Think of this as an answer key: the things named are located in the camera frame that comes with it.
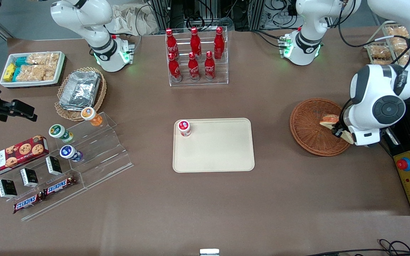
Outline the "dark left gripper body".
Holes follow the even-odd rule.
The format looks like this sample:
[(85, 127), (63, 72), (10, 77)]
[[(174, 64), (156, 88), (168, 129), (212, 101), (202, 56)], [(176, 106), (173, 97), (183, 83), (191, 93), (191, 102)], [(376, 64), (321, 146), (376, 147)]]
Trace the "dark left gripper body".
[(350, 112), (351, 106), (347, 106), (342, 109), (340, 113), (340, 125), (343, 128), (343, 130), (351, 133), (349, 130), (349, 126), (351, 125), (350, 120), (349, 120), (349, 112)]

